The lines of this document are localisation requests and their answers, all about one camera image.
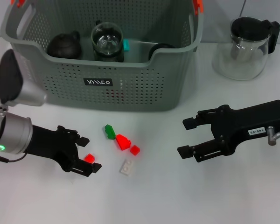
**teal object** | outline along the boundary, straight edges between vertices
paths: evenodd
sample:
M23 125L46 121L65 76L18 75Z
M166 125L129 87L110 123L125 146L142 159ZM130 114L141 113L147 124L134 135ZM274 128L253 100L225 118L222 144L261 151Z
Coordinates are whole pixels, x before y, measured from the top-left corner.
M116 134L113 130L113 127L111 125L105 126L105 132L107 134L107 138L111 140L115 140Z
M127 39L123 40L123 49L125 52L130 51L129 41Z

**white tabletop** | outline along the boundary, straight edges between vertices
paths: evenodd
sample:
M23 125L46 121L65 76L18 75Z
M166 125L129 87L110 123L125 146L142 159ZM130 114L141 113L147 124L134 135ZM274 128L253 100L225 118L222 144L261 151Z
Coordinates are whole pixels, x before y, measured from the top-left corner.
M241 109L280 99L280 45L264 72L248 82L213 71L215 46L200 44L181 101L168 112L48 104L11 108L37 126L78 130L90 139L87 147L79 148L80 158L91 153L102 168L86 178L33 155L14 164L0 163L0 224L280 224L280 140L275 147L268 146L266 138L244 142L232 156L201 163L182 160L177 152L180 146L213 139L210 126L190 131L183 127L182 120L197 111L223 104ZM0 58L9 47L0 39ZM119 173L130 153L106 139L106 124L142 150L130 177Z

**glass pitcher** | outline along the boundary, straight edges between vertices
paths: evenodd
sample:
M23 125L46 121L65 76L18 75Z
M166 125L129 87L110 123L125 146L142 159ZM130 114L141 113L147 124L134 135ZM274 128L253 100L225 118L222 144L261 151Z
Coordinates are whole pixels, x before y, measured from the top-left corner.
M231 22L231 43L218 44L213 58L216 72L236 80L259 75L273 53L280 24L268 20L241 17Z

